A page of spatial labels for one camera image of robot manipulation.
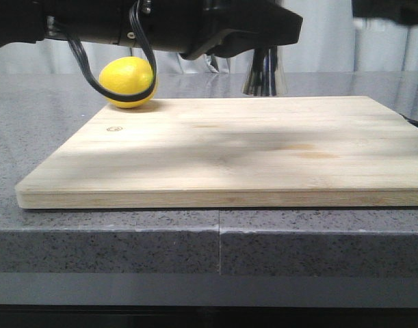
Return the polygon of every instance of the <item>wooden cutting board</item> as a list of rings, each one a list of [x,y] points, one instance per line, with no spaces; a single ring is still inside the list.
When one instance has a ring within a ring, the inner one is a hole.
[[[418,206],[418,128],[367,97],[108,105],[16,193],[23,208]]]

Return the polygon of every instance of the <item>yellow lemon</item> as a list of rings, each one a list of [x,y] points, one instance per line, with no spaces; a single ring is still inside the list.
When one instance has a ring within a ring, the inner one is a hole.
[[[101,71],[99,83],[110,91],[119,94],[137,94],[147,89],[153,80],[151,65],[139,57],[123,57],[112,61]],[[157,82],[153,92],[145,99],[133,102],[117,101],[107,98],[120,108],[133,108],[150,100],[157,91]]]

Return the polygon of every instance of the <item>white curtain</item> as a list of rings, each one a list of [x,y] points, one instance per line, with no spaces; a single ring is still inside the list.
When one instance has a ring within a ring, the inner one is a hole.
[[[418,26],[352,18],[350,0],[285,0],[284,6],[304,18],[299,43],[284,46],[285,72],[352,72],[418,70]],[[108,62],[128,56],[121,46],[85,43],[94,73]],[[142,57],[140,49],[134,49]],[[202,56],[196,61],[156,51],[160,73],[245,72],[251,52],[231,59]],[[0,49],[0,73],[79,72],[66,42],[9,44]]]

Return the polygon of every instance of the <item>granite countertop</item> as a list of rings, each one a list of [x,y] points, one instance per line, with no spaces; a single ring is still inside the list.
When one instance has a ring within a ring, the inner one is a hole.
[[[157,98],[242,97],[165,74]],[[370,96],[418,121],[418,72],[288,74],[288,96]],[[418,208],[22,210],[14,185],[105,105],[80,75],[0,75],[0,273],[418,278]]]

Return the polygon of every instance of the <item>black cable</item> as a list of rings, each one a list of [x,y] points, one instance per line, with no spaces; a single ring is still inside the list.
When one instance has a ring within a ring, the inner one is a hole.
[[[119,94],[104,88],[94,78],[92,71],[90,70],[87,53],[81,43],[81,40],[77,36],[71,34],[67,26],[59,22],[55,22],[55,26],[66,36],[70,49],[72,50],[72,53],[75,56],[75,59],[77,60],[77,63],[87,82],[103,96],[117,101],[132,102],[145,99],[153,92],[157,80],[157,63],[155,61],[154,52],[149,44],[148,38],[143,31],[142,25],[140,24],[139,13],[142,7],[142,1],[143,0],[138,0],[131,6],[131,9],[129,10],[129,22],[136,40],[140,45],[140,48],[143,50],[149,64],[151,65],[151,70],[153,71],[153,80],[147,89],[137,94]]]

